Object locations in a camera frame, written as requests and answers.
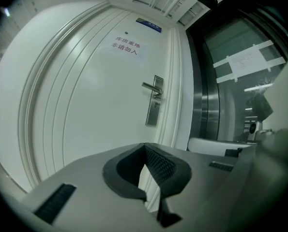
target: ceiling light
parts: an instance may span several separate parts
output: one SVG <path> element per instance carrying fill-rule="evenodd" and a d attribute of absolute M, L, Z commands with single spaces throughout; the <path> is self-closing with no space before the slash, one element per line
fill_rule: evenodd
<path fill-rule="evenodd" d="M 6 14 L 7 16 L 10 16 L 9 11 L 8 11 L 7 8 L 5 8 L 4 11 L 5 11 L 5 14 Z"/>
<path fill-rule="evenodd" d="M 246 88 L 246 89 L 244 89 L 244 91 L 247 92 L 247 91 L 252 91 L 252 90 L 256 90 L 256 89 L 266 88 L 266 87 L 270 87 L 272 85 L 273 85 L 273 83 L 266 84 L 266 85 L 259 85 L 259 86 L 256 86 L 256 87 Z"/>

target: door lever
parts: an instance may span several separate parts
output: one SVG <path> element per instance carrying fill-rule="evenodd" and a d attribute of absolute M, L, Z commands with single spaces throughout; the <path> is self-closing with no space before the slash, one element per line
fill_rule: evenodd
<path fill-rule="evenodd" d="M 148 84 L 148 83 L 142 83 L 142 86 L 143 87 L 145 87 L 145 88 L 148 88 L 148 89 L 150 89 L 150 90 L 152 90 L 152 91 L 154 91 L 154 92 L 156 92 L 157 94 L 155 94 L 153 97 L 154 98 L 157 98 L 157 99 L 160 99 L 161 98 L 161 96 L 162 96 L 162 94 L 163 94 L 163 91 L 162 91 L 162 89 L 160 89 L 160 88 L 158 88 L 158 87 L 155 87 L 155 86 L 152 86 L 152 85 L 150 85 L 150 84 Z"/>

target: blue sign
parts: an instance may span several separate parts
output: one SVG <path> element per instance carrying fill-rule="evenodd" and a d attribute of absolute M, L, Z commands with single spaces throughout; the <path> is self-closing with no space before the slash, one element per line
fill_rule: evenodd
<path fill-rule="evenodd" d="M 159 33 L 161 33 L 161 31 L 162 31 L 162 28 L 160 28 L 159 26 L 157 26 L 154 23 L 151 23 L 149 21 L 145 21 L 142 18 L 138 18 L 136 21 L 139 22 L 140 24 L 143 24 L 143 25 L 145 25 L 147 27 L 150 27 L 151 29 L 154 29 L 154 30 L 158 31 Z"/>

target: white door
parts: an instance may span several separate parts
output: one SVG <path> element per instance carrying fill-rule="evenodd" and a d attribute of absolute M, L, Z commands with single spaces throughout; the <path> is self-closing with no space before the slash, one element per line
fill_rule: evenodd
<path fill-rule="evenodd" d="M 136 22 L 139 17 L 161 26 L 162 33 Z M 145 125 L 151 91 L 141 84 L 153 84 L 155 75 L 167 83 L 169 38 L 166 25 L 110 8 L 64 45 L 34 113 L 33 148 L 42 180 L 76 159 L 155 142 L 157 127 Z"/>

